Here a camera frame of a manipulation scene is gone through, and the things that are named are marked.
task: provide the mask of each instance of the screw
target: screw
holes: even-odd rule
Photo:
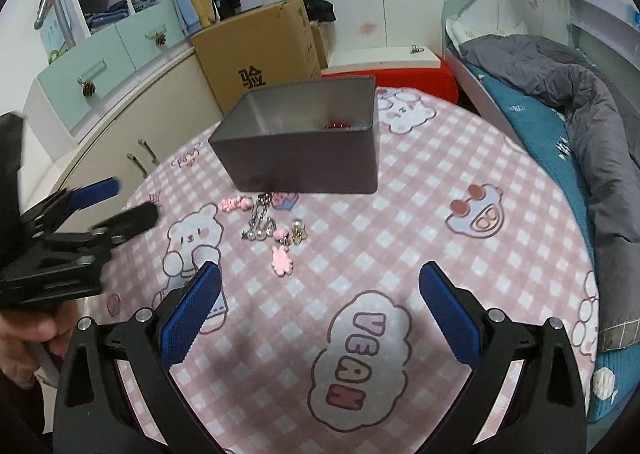
[[[76,261],[78,266],[88,266],[89,264],[93,264],[95,260],[94,256],[82,256],[80,259]]]
[[[564,327],[564,324],[558,317],[551,317],[549,324],[553,329],[562,329]]]
[[[139,309],[136,312],[136,320],[138,322],[146,322],[149,319],[151,319],[152,315],[153,315],[153,312],[149,308]]]
[[[78,329],[80,331],[86,331],[91,327],[91,319],[89,317],[82,317],[78,321]]]
[[[488,315],[489,315],[489,319],[492,322],[503,322],[504,319],[506,318],[506,315],[504,314],[504,312],[496,308],[489,310]]]

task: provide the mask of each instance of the gray blanket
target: gray blanket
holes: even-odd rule
[[[600,290],[600,350],[640,342],[640,114],[576,51],[540,36],[487,35],[462,59],[564,110],[571,149],[589,187]]]

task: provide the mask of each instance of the mint green drawer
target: mint green drawer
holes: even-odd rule
[[[184,40],[171,1],[161,2],[131,15],[118,22],[116,27],[136,69]],[[164,35],[164,44],[159,44],[156,35]]]
[[[64,126],[71,131],[102,98],[136,69],[115,26],[100,30],[59,57],[38,80]],[[82,95],[81,81],[95,85],[91,97]]]

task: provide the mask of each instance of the red cushion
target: red cushion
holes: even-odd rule
[[[434,68],[402,68],[372,69],[349,71],[344,73],[323,74],[323,77],[346,77],[356,75],[373,75],[376,85],[389,88],[415,88],[434,97],[442,98],[452,104],[458,102],[458,86],[453,73],[443,60],[439,69]]]

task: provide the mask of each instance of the drawer handle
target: drawer handle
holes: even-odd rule
[[[138,161],[138,158],[136,158],[133,154],[131,154],[130,152],[127,153],[127,158],[129,158],[129,160],[131,160],[133,163],[136,164],[136,166],[140,169],[140,171],[142,172],[142,177],[146,179],[146,177],[148,176],[148,174],[146,173],[146,169],[142,166],[142,164]]]
[[[78,84],[82,86],[82,96],[84,98],[91,98],[95,95],[95,84],[90,80],[82,82],[80,79],[78,79]]]
[[[78,84],[82,86],[82,96],[84,98],[91,98],[95,95],[95,83],[92,79],[105,71],[105,69],[107,69],[107,63],[104,59],[101,59],[78,77]]]
[[[151,163],[153,163],[154,165],[157,165],[158,164],[158,157],[151,150],[151,147],[149,147],[149,144],[147,142],[145,142],[144,140],[142,140],[142,139],[138,140],[138,144],[142,145],[142,147],[144,147],[146,149],[146,151],[151,155]]]
[[[156,46],[162,47],[166,44],[166,24],[148,31],[145,37],[156,42]]]

